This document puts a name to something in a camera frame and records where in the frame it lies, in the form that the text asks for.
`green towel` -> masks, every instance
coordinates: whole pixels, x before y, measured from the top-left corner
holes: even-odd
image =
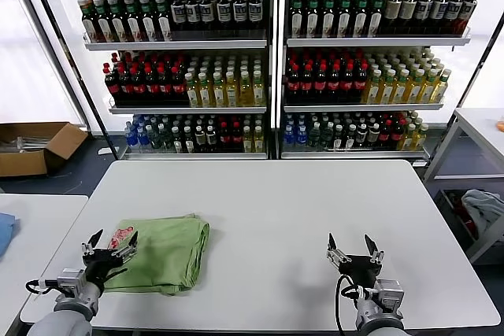
[[[124,273],[105,284],[107,291],[175,294],[198,279],[209,224],[194,214],[158,220],[122,220],[110,246],[125,246],[139,232],[138,252]]]

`white table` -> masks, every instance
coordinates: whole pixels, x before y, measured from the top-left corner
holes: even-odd
[[[0,257],[1,335],[28,299],[24,284],[40,277],[86,202],[86,196],[0,194],[0,212],[17,220],[9,248]]]
[[[457,119],[448,131],[443,143],[436,152],[434,159],[424,175],[424,183],[434,180],[474,181],[504,181],[504,133],[495,124],[504,117],[504,109],[500,108],[458,108],[455,109]],[[497,175],[437,175],[444,161],[448,158],[450,149],[458,137],[465,132],[481,149],[490,153],[489,158],[502,174]],[[504,234],[504,217],[499,218],[489,227],[478,240],[474,242],[465,254],[473,263],[483,255]]]
[[[46,273],[81,267],[80,243],[103,243],[127,218],[195,212],[210,223],[197,286],[174,297],[105,293],[95,327],[156,330],[334,330],[339,274],[328,232],[346,253],[385,251],[409,329],[495,325],[500,316],[406,161],[119,161],[113,163]],[[51,311],[31,300],[21,319]],[[356,311],[341,300],[343,327]]]

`folded cloth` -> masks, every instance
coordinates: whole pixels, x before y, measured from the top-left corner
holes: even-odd
[[[504,201],[498,194],[471,189],[462,196],[462,204],[474,221],[479,236],[504,215]]]
[[[175,294],[198,279],[209,224],[194,214],[157,220],[122,220],[111,248],[122,248],[139,232],[138,252],[121,273],[106,284],[108,291]]]
[[[15,223],[15,216],[0,212],[0,256],[6,252],[7,247],[10,244],[10,239],[13,237]]]

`gray cloth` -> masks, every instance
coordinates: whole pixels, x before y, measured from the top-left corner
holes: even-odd
[[[504,201],[498,194],[471,189],[462,196],[462,204],[476,225],[478,237],[504,215]]]

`beverage shelf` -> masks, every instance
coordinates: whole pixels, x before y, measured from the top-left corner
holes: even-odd
[[[163,107],[163,106],[138,106],[120,107],[111,106],[109,111],[112,114],[262,114],[266,113],[265,106],[251,106],[240,108],[188,108],[188,107]]]
[[[344,39],[287,39],[289,47],[335,47],[335,46],[463,46],[471,40],[467,28],[462,37],[375,37]]]
[[[282,152],[282,159],[427,159],[422,151],[296,151]]]
[[[229,161],[267,159],[266,153],[126,153],[127,161]]]
[[[443,107],[439,104],[337,104],[337,105],[284,105],[287,113],[300,112],[401,112],[403,110],[438,110]]]
[[[89,51],[108,50],[196,50],[196,49],[261,49],[265,39],[229,39],[220,41],[169,41],[169,42],[100,42],[85,43]]]

